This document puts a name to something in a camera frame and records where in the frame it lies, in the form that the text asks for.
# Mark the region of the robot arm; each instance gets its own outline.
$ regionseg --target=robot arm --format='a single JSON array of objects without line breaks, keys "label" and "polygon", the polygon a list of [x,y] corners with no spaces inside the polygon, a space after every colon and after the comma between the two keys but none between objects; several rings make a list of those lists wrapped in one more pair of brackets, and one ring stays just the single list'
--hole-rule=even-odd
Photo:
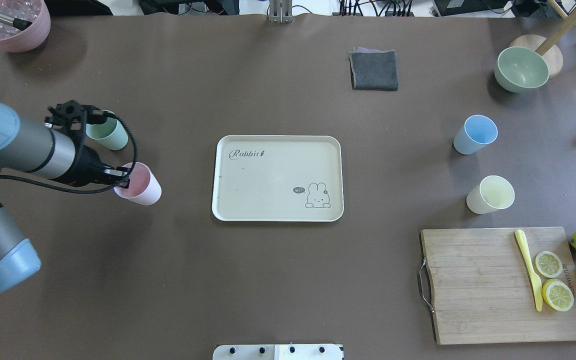
[{"label": "robot arm", "polygon": [[[102,124],[114,116],[112,112],[72,100],[48,110],[52,116],[46,117],[44,126],[0,103],[0,170],[10,168],[72,187],[110,185],[101,190],[72,191],[83,194],[128,186],[126,179],[131,169],[103,163],[96,151],[84,145],[86,125]],[[73,129],[77,123],[80,128]],[[0,203],[0,293],[29,278],[40,267],[30,240]]]}]

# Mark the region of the pink bowl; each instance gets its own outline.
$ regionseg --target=pink bowl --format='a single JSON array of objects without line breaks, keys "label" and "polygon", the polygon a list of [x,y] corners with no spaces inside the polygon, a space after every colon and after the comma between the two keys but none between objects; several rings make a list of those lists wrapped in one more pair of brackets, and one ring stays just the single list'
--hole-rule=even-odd
[{"label": "pink bowl", "polygon": [[22,53],[32,50],[45,41],[49,32],[50,14],[46,3],[42,0],[39,16],[32,21],[32,25],[18,34],[0,39],[0,50],[9,53]]}]

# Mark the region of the wooden cutting board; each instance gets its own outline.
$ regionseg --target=wooden cutting board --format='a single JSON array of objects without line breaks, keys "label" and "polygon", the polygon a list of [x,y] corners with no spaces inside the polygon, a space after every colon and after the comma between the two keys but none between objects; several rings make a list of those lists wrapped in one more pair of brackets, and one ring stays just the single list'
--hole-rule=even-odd
[{"label": "wooden cutting board", "polygon": [[552,251],[558,276],[574,294],[568,311],[535,310],[528,272],[515,240],[518,228],[421,231],[437,344],[576,340],[576,269],[562,227],[524,227],[530,257]]}]

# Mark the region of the folded cloth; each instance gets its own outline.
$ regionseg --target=folded cloth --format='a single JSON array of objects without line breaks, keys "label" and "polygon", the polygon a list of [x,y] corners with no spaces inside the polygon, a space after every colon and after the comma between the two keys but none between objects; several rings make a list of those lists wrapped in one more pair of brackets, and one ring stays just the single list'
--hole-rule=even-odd
[{"label": "folded cloth", "polygon": [[395,50],[357,47],[349,54],[353,89],[396,91],[400,87]]}]

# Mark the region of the cutting board handle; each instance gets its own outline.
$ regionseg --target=cutting board handle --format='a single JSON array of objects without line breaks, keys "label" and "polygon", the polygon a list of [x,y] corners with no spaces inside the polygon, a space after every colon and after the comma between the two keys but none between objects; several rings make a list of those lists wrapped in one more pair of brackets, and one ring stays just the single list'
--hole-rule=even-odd
[{"label": "cutting board handle", "polygon": [[417,276],[417,280],[418,280],[418,284],[419,284],[419,295],[421,295],[421,299],[423,299],[423,301],[425,301],[425,304],[428,305],[428,310],[430,310],[430,314],[434,314],[435,308],[430,304],[430,301],[428,300],[428,299],[431,299],[431,297],[428,296],[428,298],[426,298],[426,295],[424,294],[424,281],[423,281],[422,276],[421,276],[421,271],[426,268],[426,265],[428,265],[428,259],[426,259],[424,257],[423,261],[421,262],[421,266],[419,267],[419,272],[418,272],[418,276]]}]

